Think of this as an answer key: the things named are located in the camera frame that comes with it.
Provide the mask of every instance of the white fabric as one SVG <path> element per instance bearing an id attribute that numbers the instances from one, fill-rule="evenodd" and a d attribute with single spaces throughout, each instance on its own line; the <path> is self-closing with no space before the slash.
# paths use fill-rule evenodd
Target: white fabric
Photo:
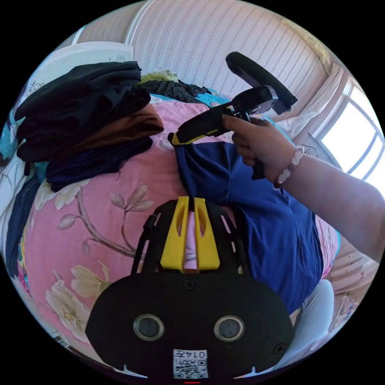
<path id="1" fill-rule="evenodd" d="M 44 84 L 66 74 L 74 67 L 108 61 L 131 61 L 134 47 L 111 41 L 91 41 L 60 48 L 50 53 L 28 80 L 23 102 Z"/>
<path id="2" fill-rule="evenodd" d="M 0 175 L 0 253 L 3 257 L 15 198 L 26 181 L 24 166 L 25 163 L 15 153 Z"/>
<path id="3" fill-rule="evenodd" d="M 333 309 L 334 293 L 332 285 L 328 280 L 321 280 L 302 305 L 294 326 L 296 335 L 281 361 L 276 366 L 260 373 L 256 373 L 255 368 L 253 368 L 251 373 L 239 378 L 269 373 L 291 364 L 291 360 L 298 353 L 304 352 L 314 343 L 325 338 L 332 322 Z"/>
<path id="4" fill-rule="evenodd" d="M 306 126 L 306 124 L 328 105 L 341 82 L 344 69 L 333 63 L 329 78 L 318 90 L 310 103 L 300 112 L 298 116 L 277 122 L 280 128 L 286 130 L 291 139 L 296 137 Z"/>

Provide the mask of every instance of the printed flower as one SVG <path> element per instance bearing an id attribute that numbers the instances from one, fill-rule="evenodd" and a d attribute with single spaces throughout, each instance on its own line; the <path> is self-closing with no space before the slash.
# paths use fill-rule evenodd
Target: printed flower
<path id="1" fill-rule="evenodd" d="M 161 139 L 159 141 L 159 148 L 163 151 L 174 151 L 174 147 L 168 139 Z"/>
<path id="2" fill-rule="evenodd" d="M 54 193 L 51 190 L 51 184 L 47 183 L 47 180 L 45 179 L 36 193 L 34 202 L 36 211 L 41 210 L 46 202 L 50 201 L 55 197 L 55 207 L 57 210 L 63 208 L 64 205 L 69 205 L 75 199 L 75 196 L 80 191 L 80 189 L 85 186 L 89 181 L 90 179 L 86 179 L 80 182 L 70 184 L 62 188 L 57 193 Z"/>
<path id="3" fill-rule="evenodd" d="M 72 274 L 76 277 L 75 280 L 72 280 L 71 287 L 81 297 L 98 297 L 103 290 L 111 285 L 107 267 L 103 263 L 97 262 L 103 270 L 104 280 L 84 266 L 77 265 L 71 269 Z"/>
<path id="4" fill-rule="evenodd" d="M 51 185 L 47 183 L 47 180 L 45 179 L 36 193 L 34 201 L 36 211 L 41 210 L 44 204 L 54 198 L 57 194 L 58 193 L 54 193 L 51 190 Z"/>
<path id="5" fill-rule="evenodd" d="M 55 282 L 51 286 L 51 291 L 46 291 L 45 298 L 61 323 L 80 341 L 89 343 L 85 327 L 90 310 L 65 287 L 64 281 L 59 279 Z"/>

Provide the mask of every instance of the sticker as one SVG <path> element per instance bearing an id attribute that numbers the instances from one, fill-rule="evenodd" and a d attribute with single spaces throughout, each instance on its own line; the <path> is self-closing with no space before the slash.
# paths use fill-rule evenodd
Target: sticker
<path id="1" fill-rule="evenodd" d="M 208 378 L 207 350 L 176 350 L 174 356 L 174 378 Z"/>

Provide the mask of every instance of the beaded bracelet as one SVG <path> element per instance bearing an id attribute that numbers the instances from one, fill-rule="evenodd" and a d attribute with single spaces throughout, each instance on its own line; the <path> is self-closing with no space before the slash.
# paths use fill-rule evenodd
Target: beaded bracelet
<path id="1" fill-rule="evenodd" d="M 278 177 L 277 181 L 274 183 L 274 189 L 279 190 L 282 187 L 282 184 L 290 177 L 296 166 L 298 166 L 300 160 L 304 155 L 304 148 L 297 146 L 297 151 L 292 158 L 292 162 L 288 168 L 285 168 L 282 174 Z"/>

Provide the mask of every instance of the camera lens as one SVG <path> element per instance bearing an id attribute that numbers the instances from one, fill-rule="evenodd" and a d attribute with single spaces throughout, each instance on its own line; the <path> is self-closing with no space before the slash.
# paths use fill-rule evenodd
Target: camera lens
<path id="1" fill-rule="evenodd" d="M 142 340 L 155 341 L 163 335 L 164 326 L 153 314 L 142 314 L 134 321 L 134 332 Z"/>
<path id="2" fill-rule="evenodd" d="M 233 342 L 239 339 L 245 326 L 243 321 L 237 316 L 221 317 L 214 326 L 214 335 L 223 342 Z"/>

